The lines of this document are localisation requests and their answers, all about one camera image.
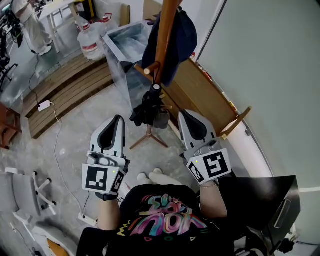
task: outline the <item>white table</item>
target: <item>white table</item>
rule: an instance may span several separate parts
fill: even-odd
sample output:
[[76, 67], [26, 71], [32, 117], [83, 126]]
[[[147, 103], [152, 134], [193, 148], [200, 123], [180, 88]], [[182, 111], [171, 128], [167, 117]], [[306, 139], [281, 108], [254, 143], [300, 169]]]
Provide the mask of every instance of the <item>white table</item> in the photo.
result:
[[[57, 31], [58, 28], [69, 24], [70, 22], [74, 22], [76, 21], [77, 18], [77, 13], [76, 13], [76, 8], [75, 8], [75, 2], [76, 0], [57, 0], [51, 3], [48, 3], [42, 10], [42, 13], [40, 15], [39, 20], [44, 19], [45, 17], [48, 20], [48, 24], [49, 24], [49, 28], [50, 28], [50, 35], [52, 37], [54, 46], [55, 46], [55, 50], [57, 53], [60, 52], [59, 47], [58, 47], [58, 43], [57, 43], [57, 39], [55, 36], [55, 32]], [[56, 23], [55, 23], [55, 18], [53, 13], [58, 11], [59, 9], [63, 9], [65, 7], [69, 7], [72, 13], [73, 18], [66, 20], [66, 21], [62, 21], [62, 24], [56, 27]]]

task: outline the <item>coat rack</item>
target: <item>coat rack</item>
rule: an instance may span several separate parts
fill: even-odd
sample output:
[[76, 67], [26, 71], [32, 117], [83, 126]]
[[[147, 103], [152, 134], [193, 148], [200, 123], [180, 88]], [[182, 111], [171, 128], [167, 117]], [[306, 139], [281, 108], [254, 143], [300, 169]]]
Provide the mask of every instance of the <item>coat rack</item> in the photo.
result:
[[[155, 78], [154, 83], [156, 85], [161, 86], [161, 78], [162, 73], [165, 66], [165, 60], [168, 52], [168, 45], [171, 37], [172, 27], [174, 24], [176, 12], [178, 6], [181, 4], [182, 0], [164, 0], [161, 17], [160, 17], [160, 24], [159, 24], [159, 32], [158, 32], [158, 39], [156, 45], [156, 53], [155, 53], [155, 62], [151, 64], [146, 69], [142, 69], [140, 66], [135, 65], [137, 71], [147, 77], [149, 80], [153, 80], [150, 73], [153, 73], [153, 77]], [[164, 146], [165, 148], [168, 147], [167, 144], [156, 138], [152, 134], [152, 126], [147, 124], [146, 135], [144, 135], [141, 139], [139, 139], [136, 143], [134, 143], [130, 149], [132, 150], [137, 145], [139, 145], [145, 139], [152, 138], [160, 145]]]

